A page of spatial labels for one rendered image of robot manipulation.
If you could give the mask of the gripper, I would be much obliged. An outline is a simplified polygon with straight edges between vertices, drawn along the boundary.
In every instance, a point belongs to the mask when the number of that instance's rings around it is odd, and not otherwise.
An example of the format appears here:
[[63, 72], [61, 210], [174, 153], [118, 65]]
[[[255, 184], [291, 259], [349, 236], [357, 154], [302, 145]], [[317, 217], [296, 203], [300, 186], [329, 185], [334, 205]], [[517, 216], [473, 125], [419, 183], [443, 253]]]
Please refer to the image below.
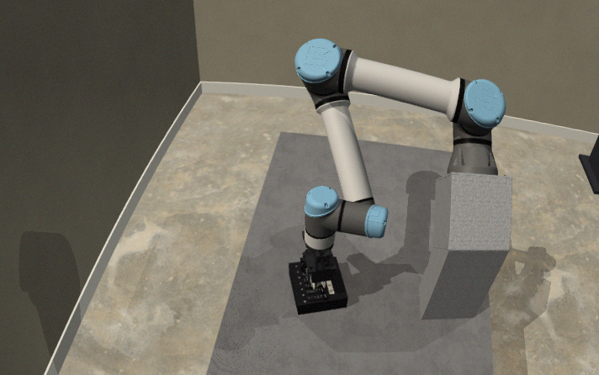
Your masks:
[[321, 282], [323, 288], [325, 288], [326, 281], [331, 281], [336, 277], [337, 268], [333, 259], [333, 254], [331, 253], [333, 245], [334, 243], [325, 250], [317, 250], [309, 247], [305, 243], [306, 250], [302, 253], [303, 257], [300, 258], [299, 265], [300, 270], [305, 274], [308, 283], [310, 282], [313, 289], [317, 288]]

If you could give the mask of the black lighting desk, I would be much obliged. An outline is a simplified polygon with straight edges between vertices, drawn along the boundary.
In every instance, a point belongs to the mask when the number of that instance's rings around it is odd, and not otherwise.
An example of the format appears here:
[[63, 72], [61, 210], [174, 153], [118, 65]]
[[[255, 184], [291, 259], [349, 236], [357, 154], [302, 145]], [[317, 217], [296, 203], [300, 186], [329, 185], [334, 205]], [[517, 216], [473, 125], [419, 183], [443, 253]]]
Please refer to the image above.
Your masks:
[[326, 282], [325, 288], [323, 288], [321, 283], [315, 290], [308, 283], [305, 274], [300, 270], [300, 262], [289, 263], [289, 277], [298, 314], [309, 314], [347, 307], [347, 291], [342, 280], [337, 257], [334, 256], [333, 259], [337, 268], [336, 280]]

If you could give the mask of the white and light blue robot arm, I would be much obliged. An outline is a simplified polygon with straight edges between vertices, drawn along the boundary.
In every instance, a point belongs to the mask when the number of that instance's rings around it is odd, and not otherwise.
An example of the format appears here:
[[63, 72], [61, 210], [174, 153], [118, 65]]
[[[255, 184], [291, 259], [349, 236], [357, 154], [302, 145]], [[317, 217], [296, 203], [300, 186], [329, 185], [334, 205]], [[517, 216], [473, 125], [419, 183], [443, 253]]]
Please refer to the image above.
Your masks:
[[368, 238], [384, 236], [389, 211], [374, 203], [348, 109], [348, 93], [352, 90], [446, 114], [453, 122], [448, 174], [498, 176], [491, 130], [504, 117], [506, 100], [495, 83], [459, 77], [450, 82], [360, 58], [354, 50], [339, 48], [326, 39], [303, 44], [294, 63], [323, 119], [344, 197], [339, 199], [337, 192], [327, 186], [314, 187], [307, 193], [302, 235], [309, 247], [330, 247], [337, 231]]

